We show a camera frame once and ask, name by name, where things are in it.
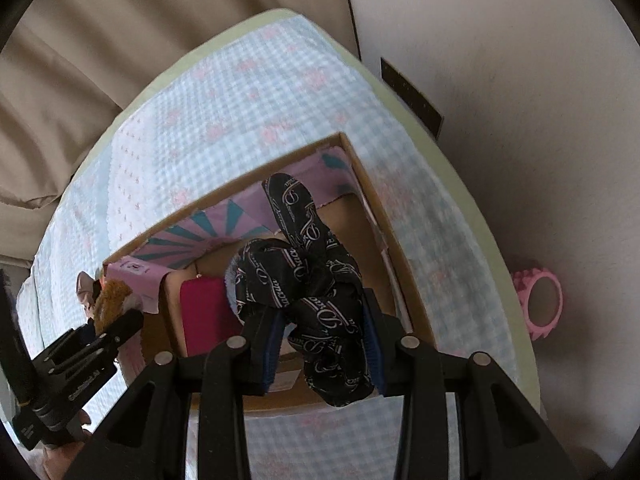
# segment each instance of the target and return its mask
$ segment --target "cardboard box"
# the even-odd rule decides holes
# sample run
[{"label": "cardboard box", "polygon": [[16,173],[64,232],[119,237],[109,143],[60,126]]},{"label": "cardboard box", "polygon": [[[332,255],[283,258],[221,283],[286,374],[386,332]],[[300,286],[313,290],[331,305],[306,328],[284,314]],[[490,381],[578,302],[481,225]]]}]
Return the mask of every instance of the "cardboard box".
[{"label": "cardboard box", "polygon": [[[142,335],[145,359],[149,361],[153,355],[164,349],[178,355],[186,354],[178,298],[181,283],[195,277],[195,268],[191,264],[186,268],[171,271],[150,261],[140,261],[136,256],[145,256],[144,245],[157,237],[158,233],[171,231],[174,229],[173,226],[194,214],[212,211],[212,208],[229,197],[242,196],[249,192],[255,183],[261,182],[273,173],[287,171],[287,168],[304,169],[306,161],[312,160],[318,153],[324,153],[321,150],[331,148],[342,150],[340,153],[344,155],[341,155],[340,160],[345,160],[350,166],[354,177],[354,193],[346,193],[327,203],[318,203],[316,195],[312,193],[318,206],[318,215],[354,256],[360,267],[364,285],[374,289],[381,309],[388,314],[397,314],[408,332],[414,332],[424,341],[433,343],[433,333],[409,264],[393,234],[380,199],[347,135],[334,134],[284,155],[210,192],[190,206],[165,218],[105,261],[108,278],[118,277],[125,281],[132,279],[132,282],[127,283],[132,285],[136,292],[144,290],[148,311],[160,314],[145,314]],[[300,178],[300,181],[311,190],[304,178]],[[222,276],[228,261],[244,243],[246,241],[222,240],[214,250],[195,258],[198,271],[205,275]],[[140,277],[146,279],[146,285],[141,285],[140,280],[136,281]],[[320,397],[306,386],[303,374],[300,372],[296,375],[300,368],[302,359],[298,354],[281,356],[276,382],[280,383],[283,389],[270,392],[265,397],[247,397],[244,403],[245,411],[295,409],[322,403]]]}]

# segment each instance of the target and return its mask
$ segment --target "beige curtain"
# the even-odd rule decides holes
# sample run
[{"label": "beige curtain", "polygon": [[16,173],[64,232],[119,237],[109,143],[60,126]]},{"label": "beige curtain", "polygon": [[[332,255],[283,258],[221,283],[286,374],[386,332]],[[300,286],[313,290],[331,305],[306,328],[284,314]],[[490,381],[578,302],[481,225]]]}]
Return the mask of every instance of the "beige curtain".
[{"label": "beige curtain", "polygon": [[356,54],[348,0],[35,0],[0,55],[0,254],[33,257],[73,172],[155,76],[277,7]]}]

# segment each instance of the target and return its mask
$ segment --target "pink ring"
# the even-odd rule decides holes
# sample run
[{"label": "pink ring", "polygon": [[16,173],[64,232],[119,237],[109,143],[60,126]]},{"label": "pink ring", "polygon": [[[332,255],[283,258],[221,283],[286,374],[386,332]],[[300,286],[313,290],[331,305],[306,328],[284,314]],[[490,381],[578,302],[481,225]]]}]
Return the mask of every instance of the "pink ring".
[{"label": "pink ring", "polygon": [[[513,286],[518,293],[518,299],[520,300],[520,306],[522,307],[522,313],[524,314],[524,322],[527,325],[527,330],[531,336],[531,339],[546,337],[549,333],[558,325],[560,315],[562,314],[562,287],[558,281],[558,277],[548,269],[529,269],[514,272],[511,275],[513,279]],[[558,292],[558,311],[553,320],[546,326],[538,326],[529,317],[529,297],[531,295],[531,289],[538,280],[542,278],[548,278],[554,282],[556,291]]]}]

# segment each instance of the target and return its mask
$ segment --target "red pouch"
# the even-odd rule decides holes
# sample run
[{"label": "red pouch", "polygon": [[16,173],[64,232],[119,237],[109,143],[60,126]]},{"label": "red pouch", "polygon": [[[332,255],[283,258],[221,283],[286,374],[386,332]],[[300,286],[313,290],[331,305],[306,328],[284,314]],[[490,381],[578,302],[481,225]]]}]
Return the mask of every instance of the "red pouch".
[{"label": "red pouch", "polygon": [[180,307],[188,356],[209,353],[242,332],[242,324],[229,307],[224,278],[201,276],[184,282]]}]

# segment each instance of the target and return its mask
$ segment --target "brown fur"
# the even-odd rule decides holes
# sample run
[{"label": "brown fur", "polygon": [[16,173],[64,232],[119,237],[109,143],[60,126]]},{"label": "brown fur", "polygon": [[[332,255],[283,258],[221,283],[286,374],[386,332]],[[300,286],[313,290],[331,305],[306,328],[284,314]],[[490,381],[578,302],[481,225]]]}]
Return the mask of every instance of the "brown fur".
[{"label": "brown fur", "polygon": [[100,335],[122,315],[122,303],[131,294],[130,286],[120,280],[109,280],[95,301],[95,333]]}]

